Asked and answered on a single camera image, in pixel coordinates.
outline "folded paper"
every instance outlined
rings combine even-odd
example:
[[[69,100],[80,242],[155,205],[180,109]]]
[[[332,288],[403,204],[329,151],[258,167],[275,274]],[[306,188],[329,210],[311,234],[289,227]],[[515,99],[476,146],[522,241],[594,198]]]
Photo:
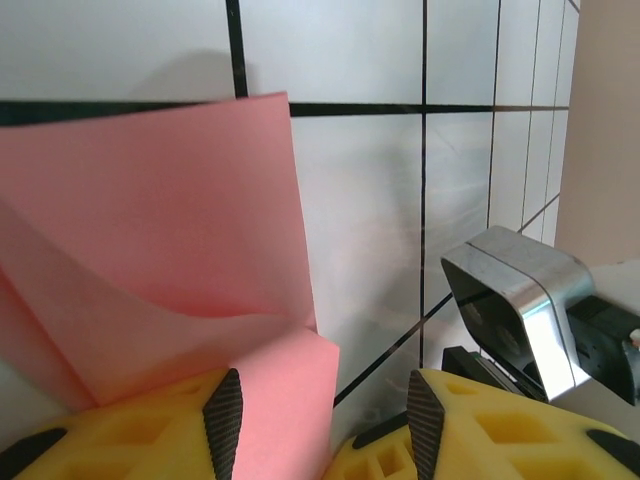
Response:
[[[338,353],[286,96],[3,129],[0,151],[0,355],[75,409],[235,367],[234,478],[313,479]]]

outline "textured rubber strip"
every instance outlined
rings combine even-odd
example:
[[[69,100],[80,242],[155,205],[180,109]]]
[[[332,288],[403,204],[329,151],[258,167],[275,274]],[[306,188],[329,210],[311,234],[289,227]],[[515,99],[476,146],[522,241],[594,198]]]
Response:
[[[233,475],[242,410],[240,374],[232,368],[202,409],[211,463],[217,480],[231,480]]]
[[[18,440],[0,452],[0,480],[11,480],[20,475],[66,434],[64,428],[53,428]]]
[[[418,370],[411,372],[407,413],[418,480],[433,480],[442,442],[445,411]]]
[[[640,445],[603,430],[589,430],[587,436],[640,478]]]
[[[244,62],[239,0],[227,0],[227,26],[229,27],[231,68],[233,69],[233,87],[236,98],[247,97],[249,96],[249,88],[247,87],[247,66]]]

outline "white tile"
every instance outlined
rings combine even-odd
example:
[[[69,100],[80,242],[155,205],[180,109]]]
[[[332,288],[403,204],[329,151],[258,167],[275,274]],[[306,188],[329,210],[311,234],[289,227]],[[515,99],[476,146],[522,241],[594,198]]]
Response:
[[[502,0],[497,105],[531,105],[538,2]]]
[[[406,410],[409,375],[418,368],[419,348],[416,334],[333,409],[334,452],[345,440]]]
[[[295,102],[420,103],[422,1],[243,0],[251,94]]]
[[[490,158],[490,113],[427,116],[427,311],[449,292],[440,257],[487,228]]]
[[[297,118],[296,166],[319,333],[338,390],[419,318],[419,115]]]
[[[223,0],[0,2],[0,97],[233,97]]]
[[[522,231],[525,237],[533,238],[539,242],[542,241],[542,229],[544,226],[544,214],[540,214],[531,224]]]
[[[542,242],[553,247],[556,241],[556,224],[558,222],[558,206],[560,200],[556,199],[544,211],[544,223],[542,227]]]
[[[536,47],[533,104],[555,105],[560,36],[566,0],[541,0]]]
[[[427,103],[492,105],[498,0],[427,7]]]
[[[479,351],[453,300],[427,321],[423,337],[424,368],[442,369],[442,354],[445,348],[461,346],[469,352]]]
[[[547,202],[555,197],[558,193],[560,193],[568,119],[569,112],[554,112],[553,136],[551,139],[551,156],[549,157],[549,178],[547,180]]]
[[[524,222],[526,223],[546,203],[547,173],[551,150],[553,112],[533,112],[529,135],[529,154],[524,198]]]
[[[522,225],[529,112],[496,113],[491,170],[490,225]]]
[[[562,28],[562,45],[560,48],[560,64],[558,67],[558,92],[556,105],[566,107],[571,96],[571,79],[573,78],[573,60],[576,53],[576,37],[578,35],[579,14],[567,3],[564,10],[564,26]]]

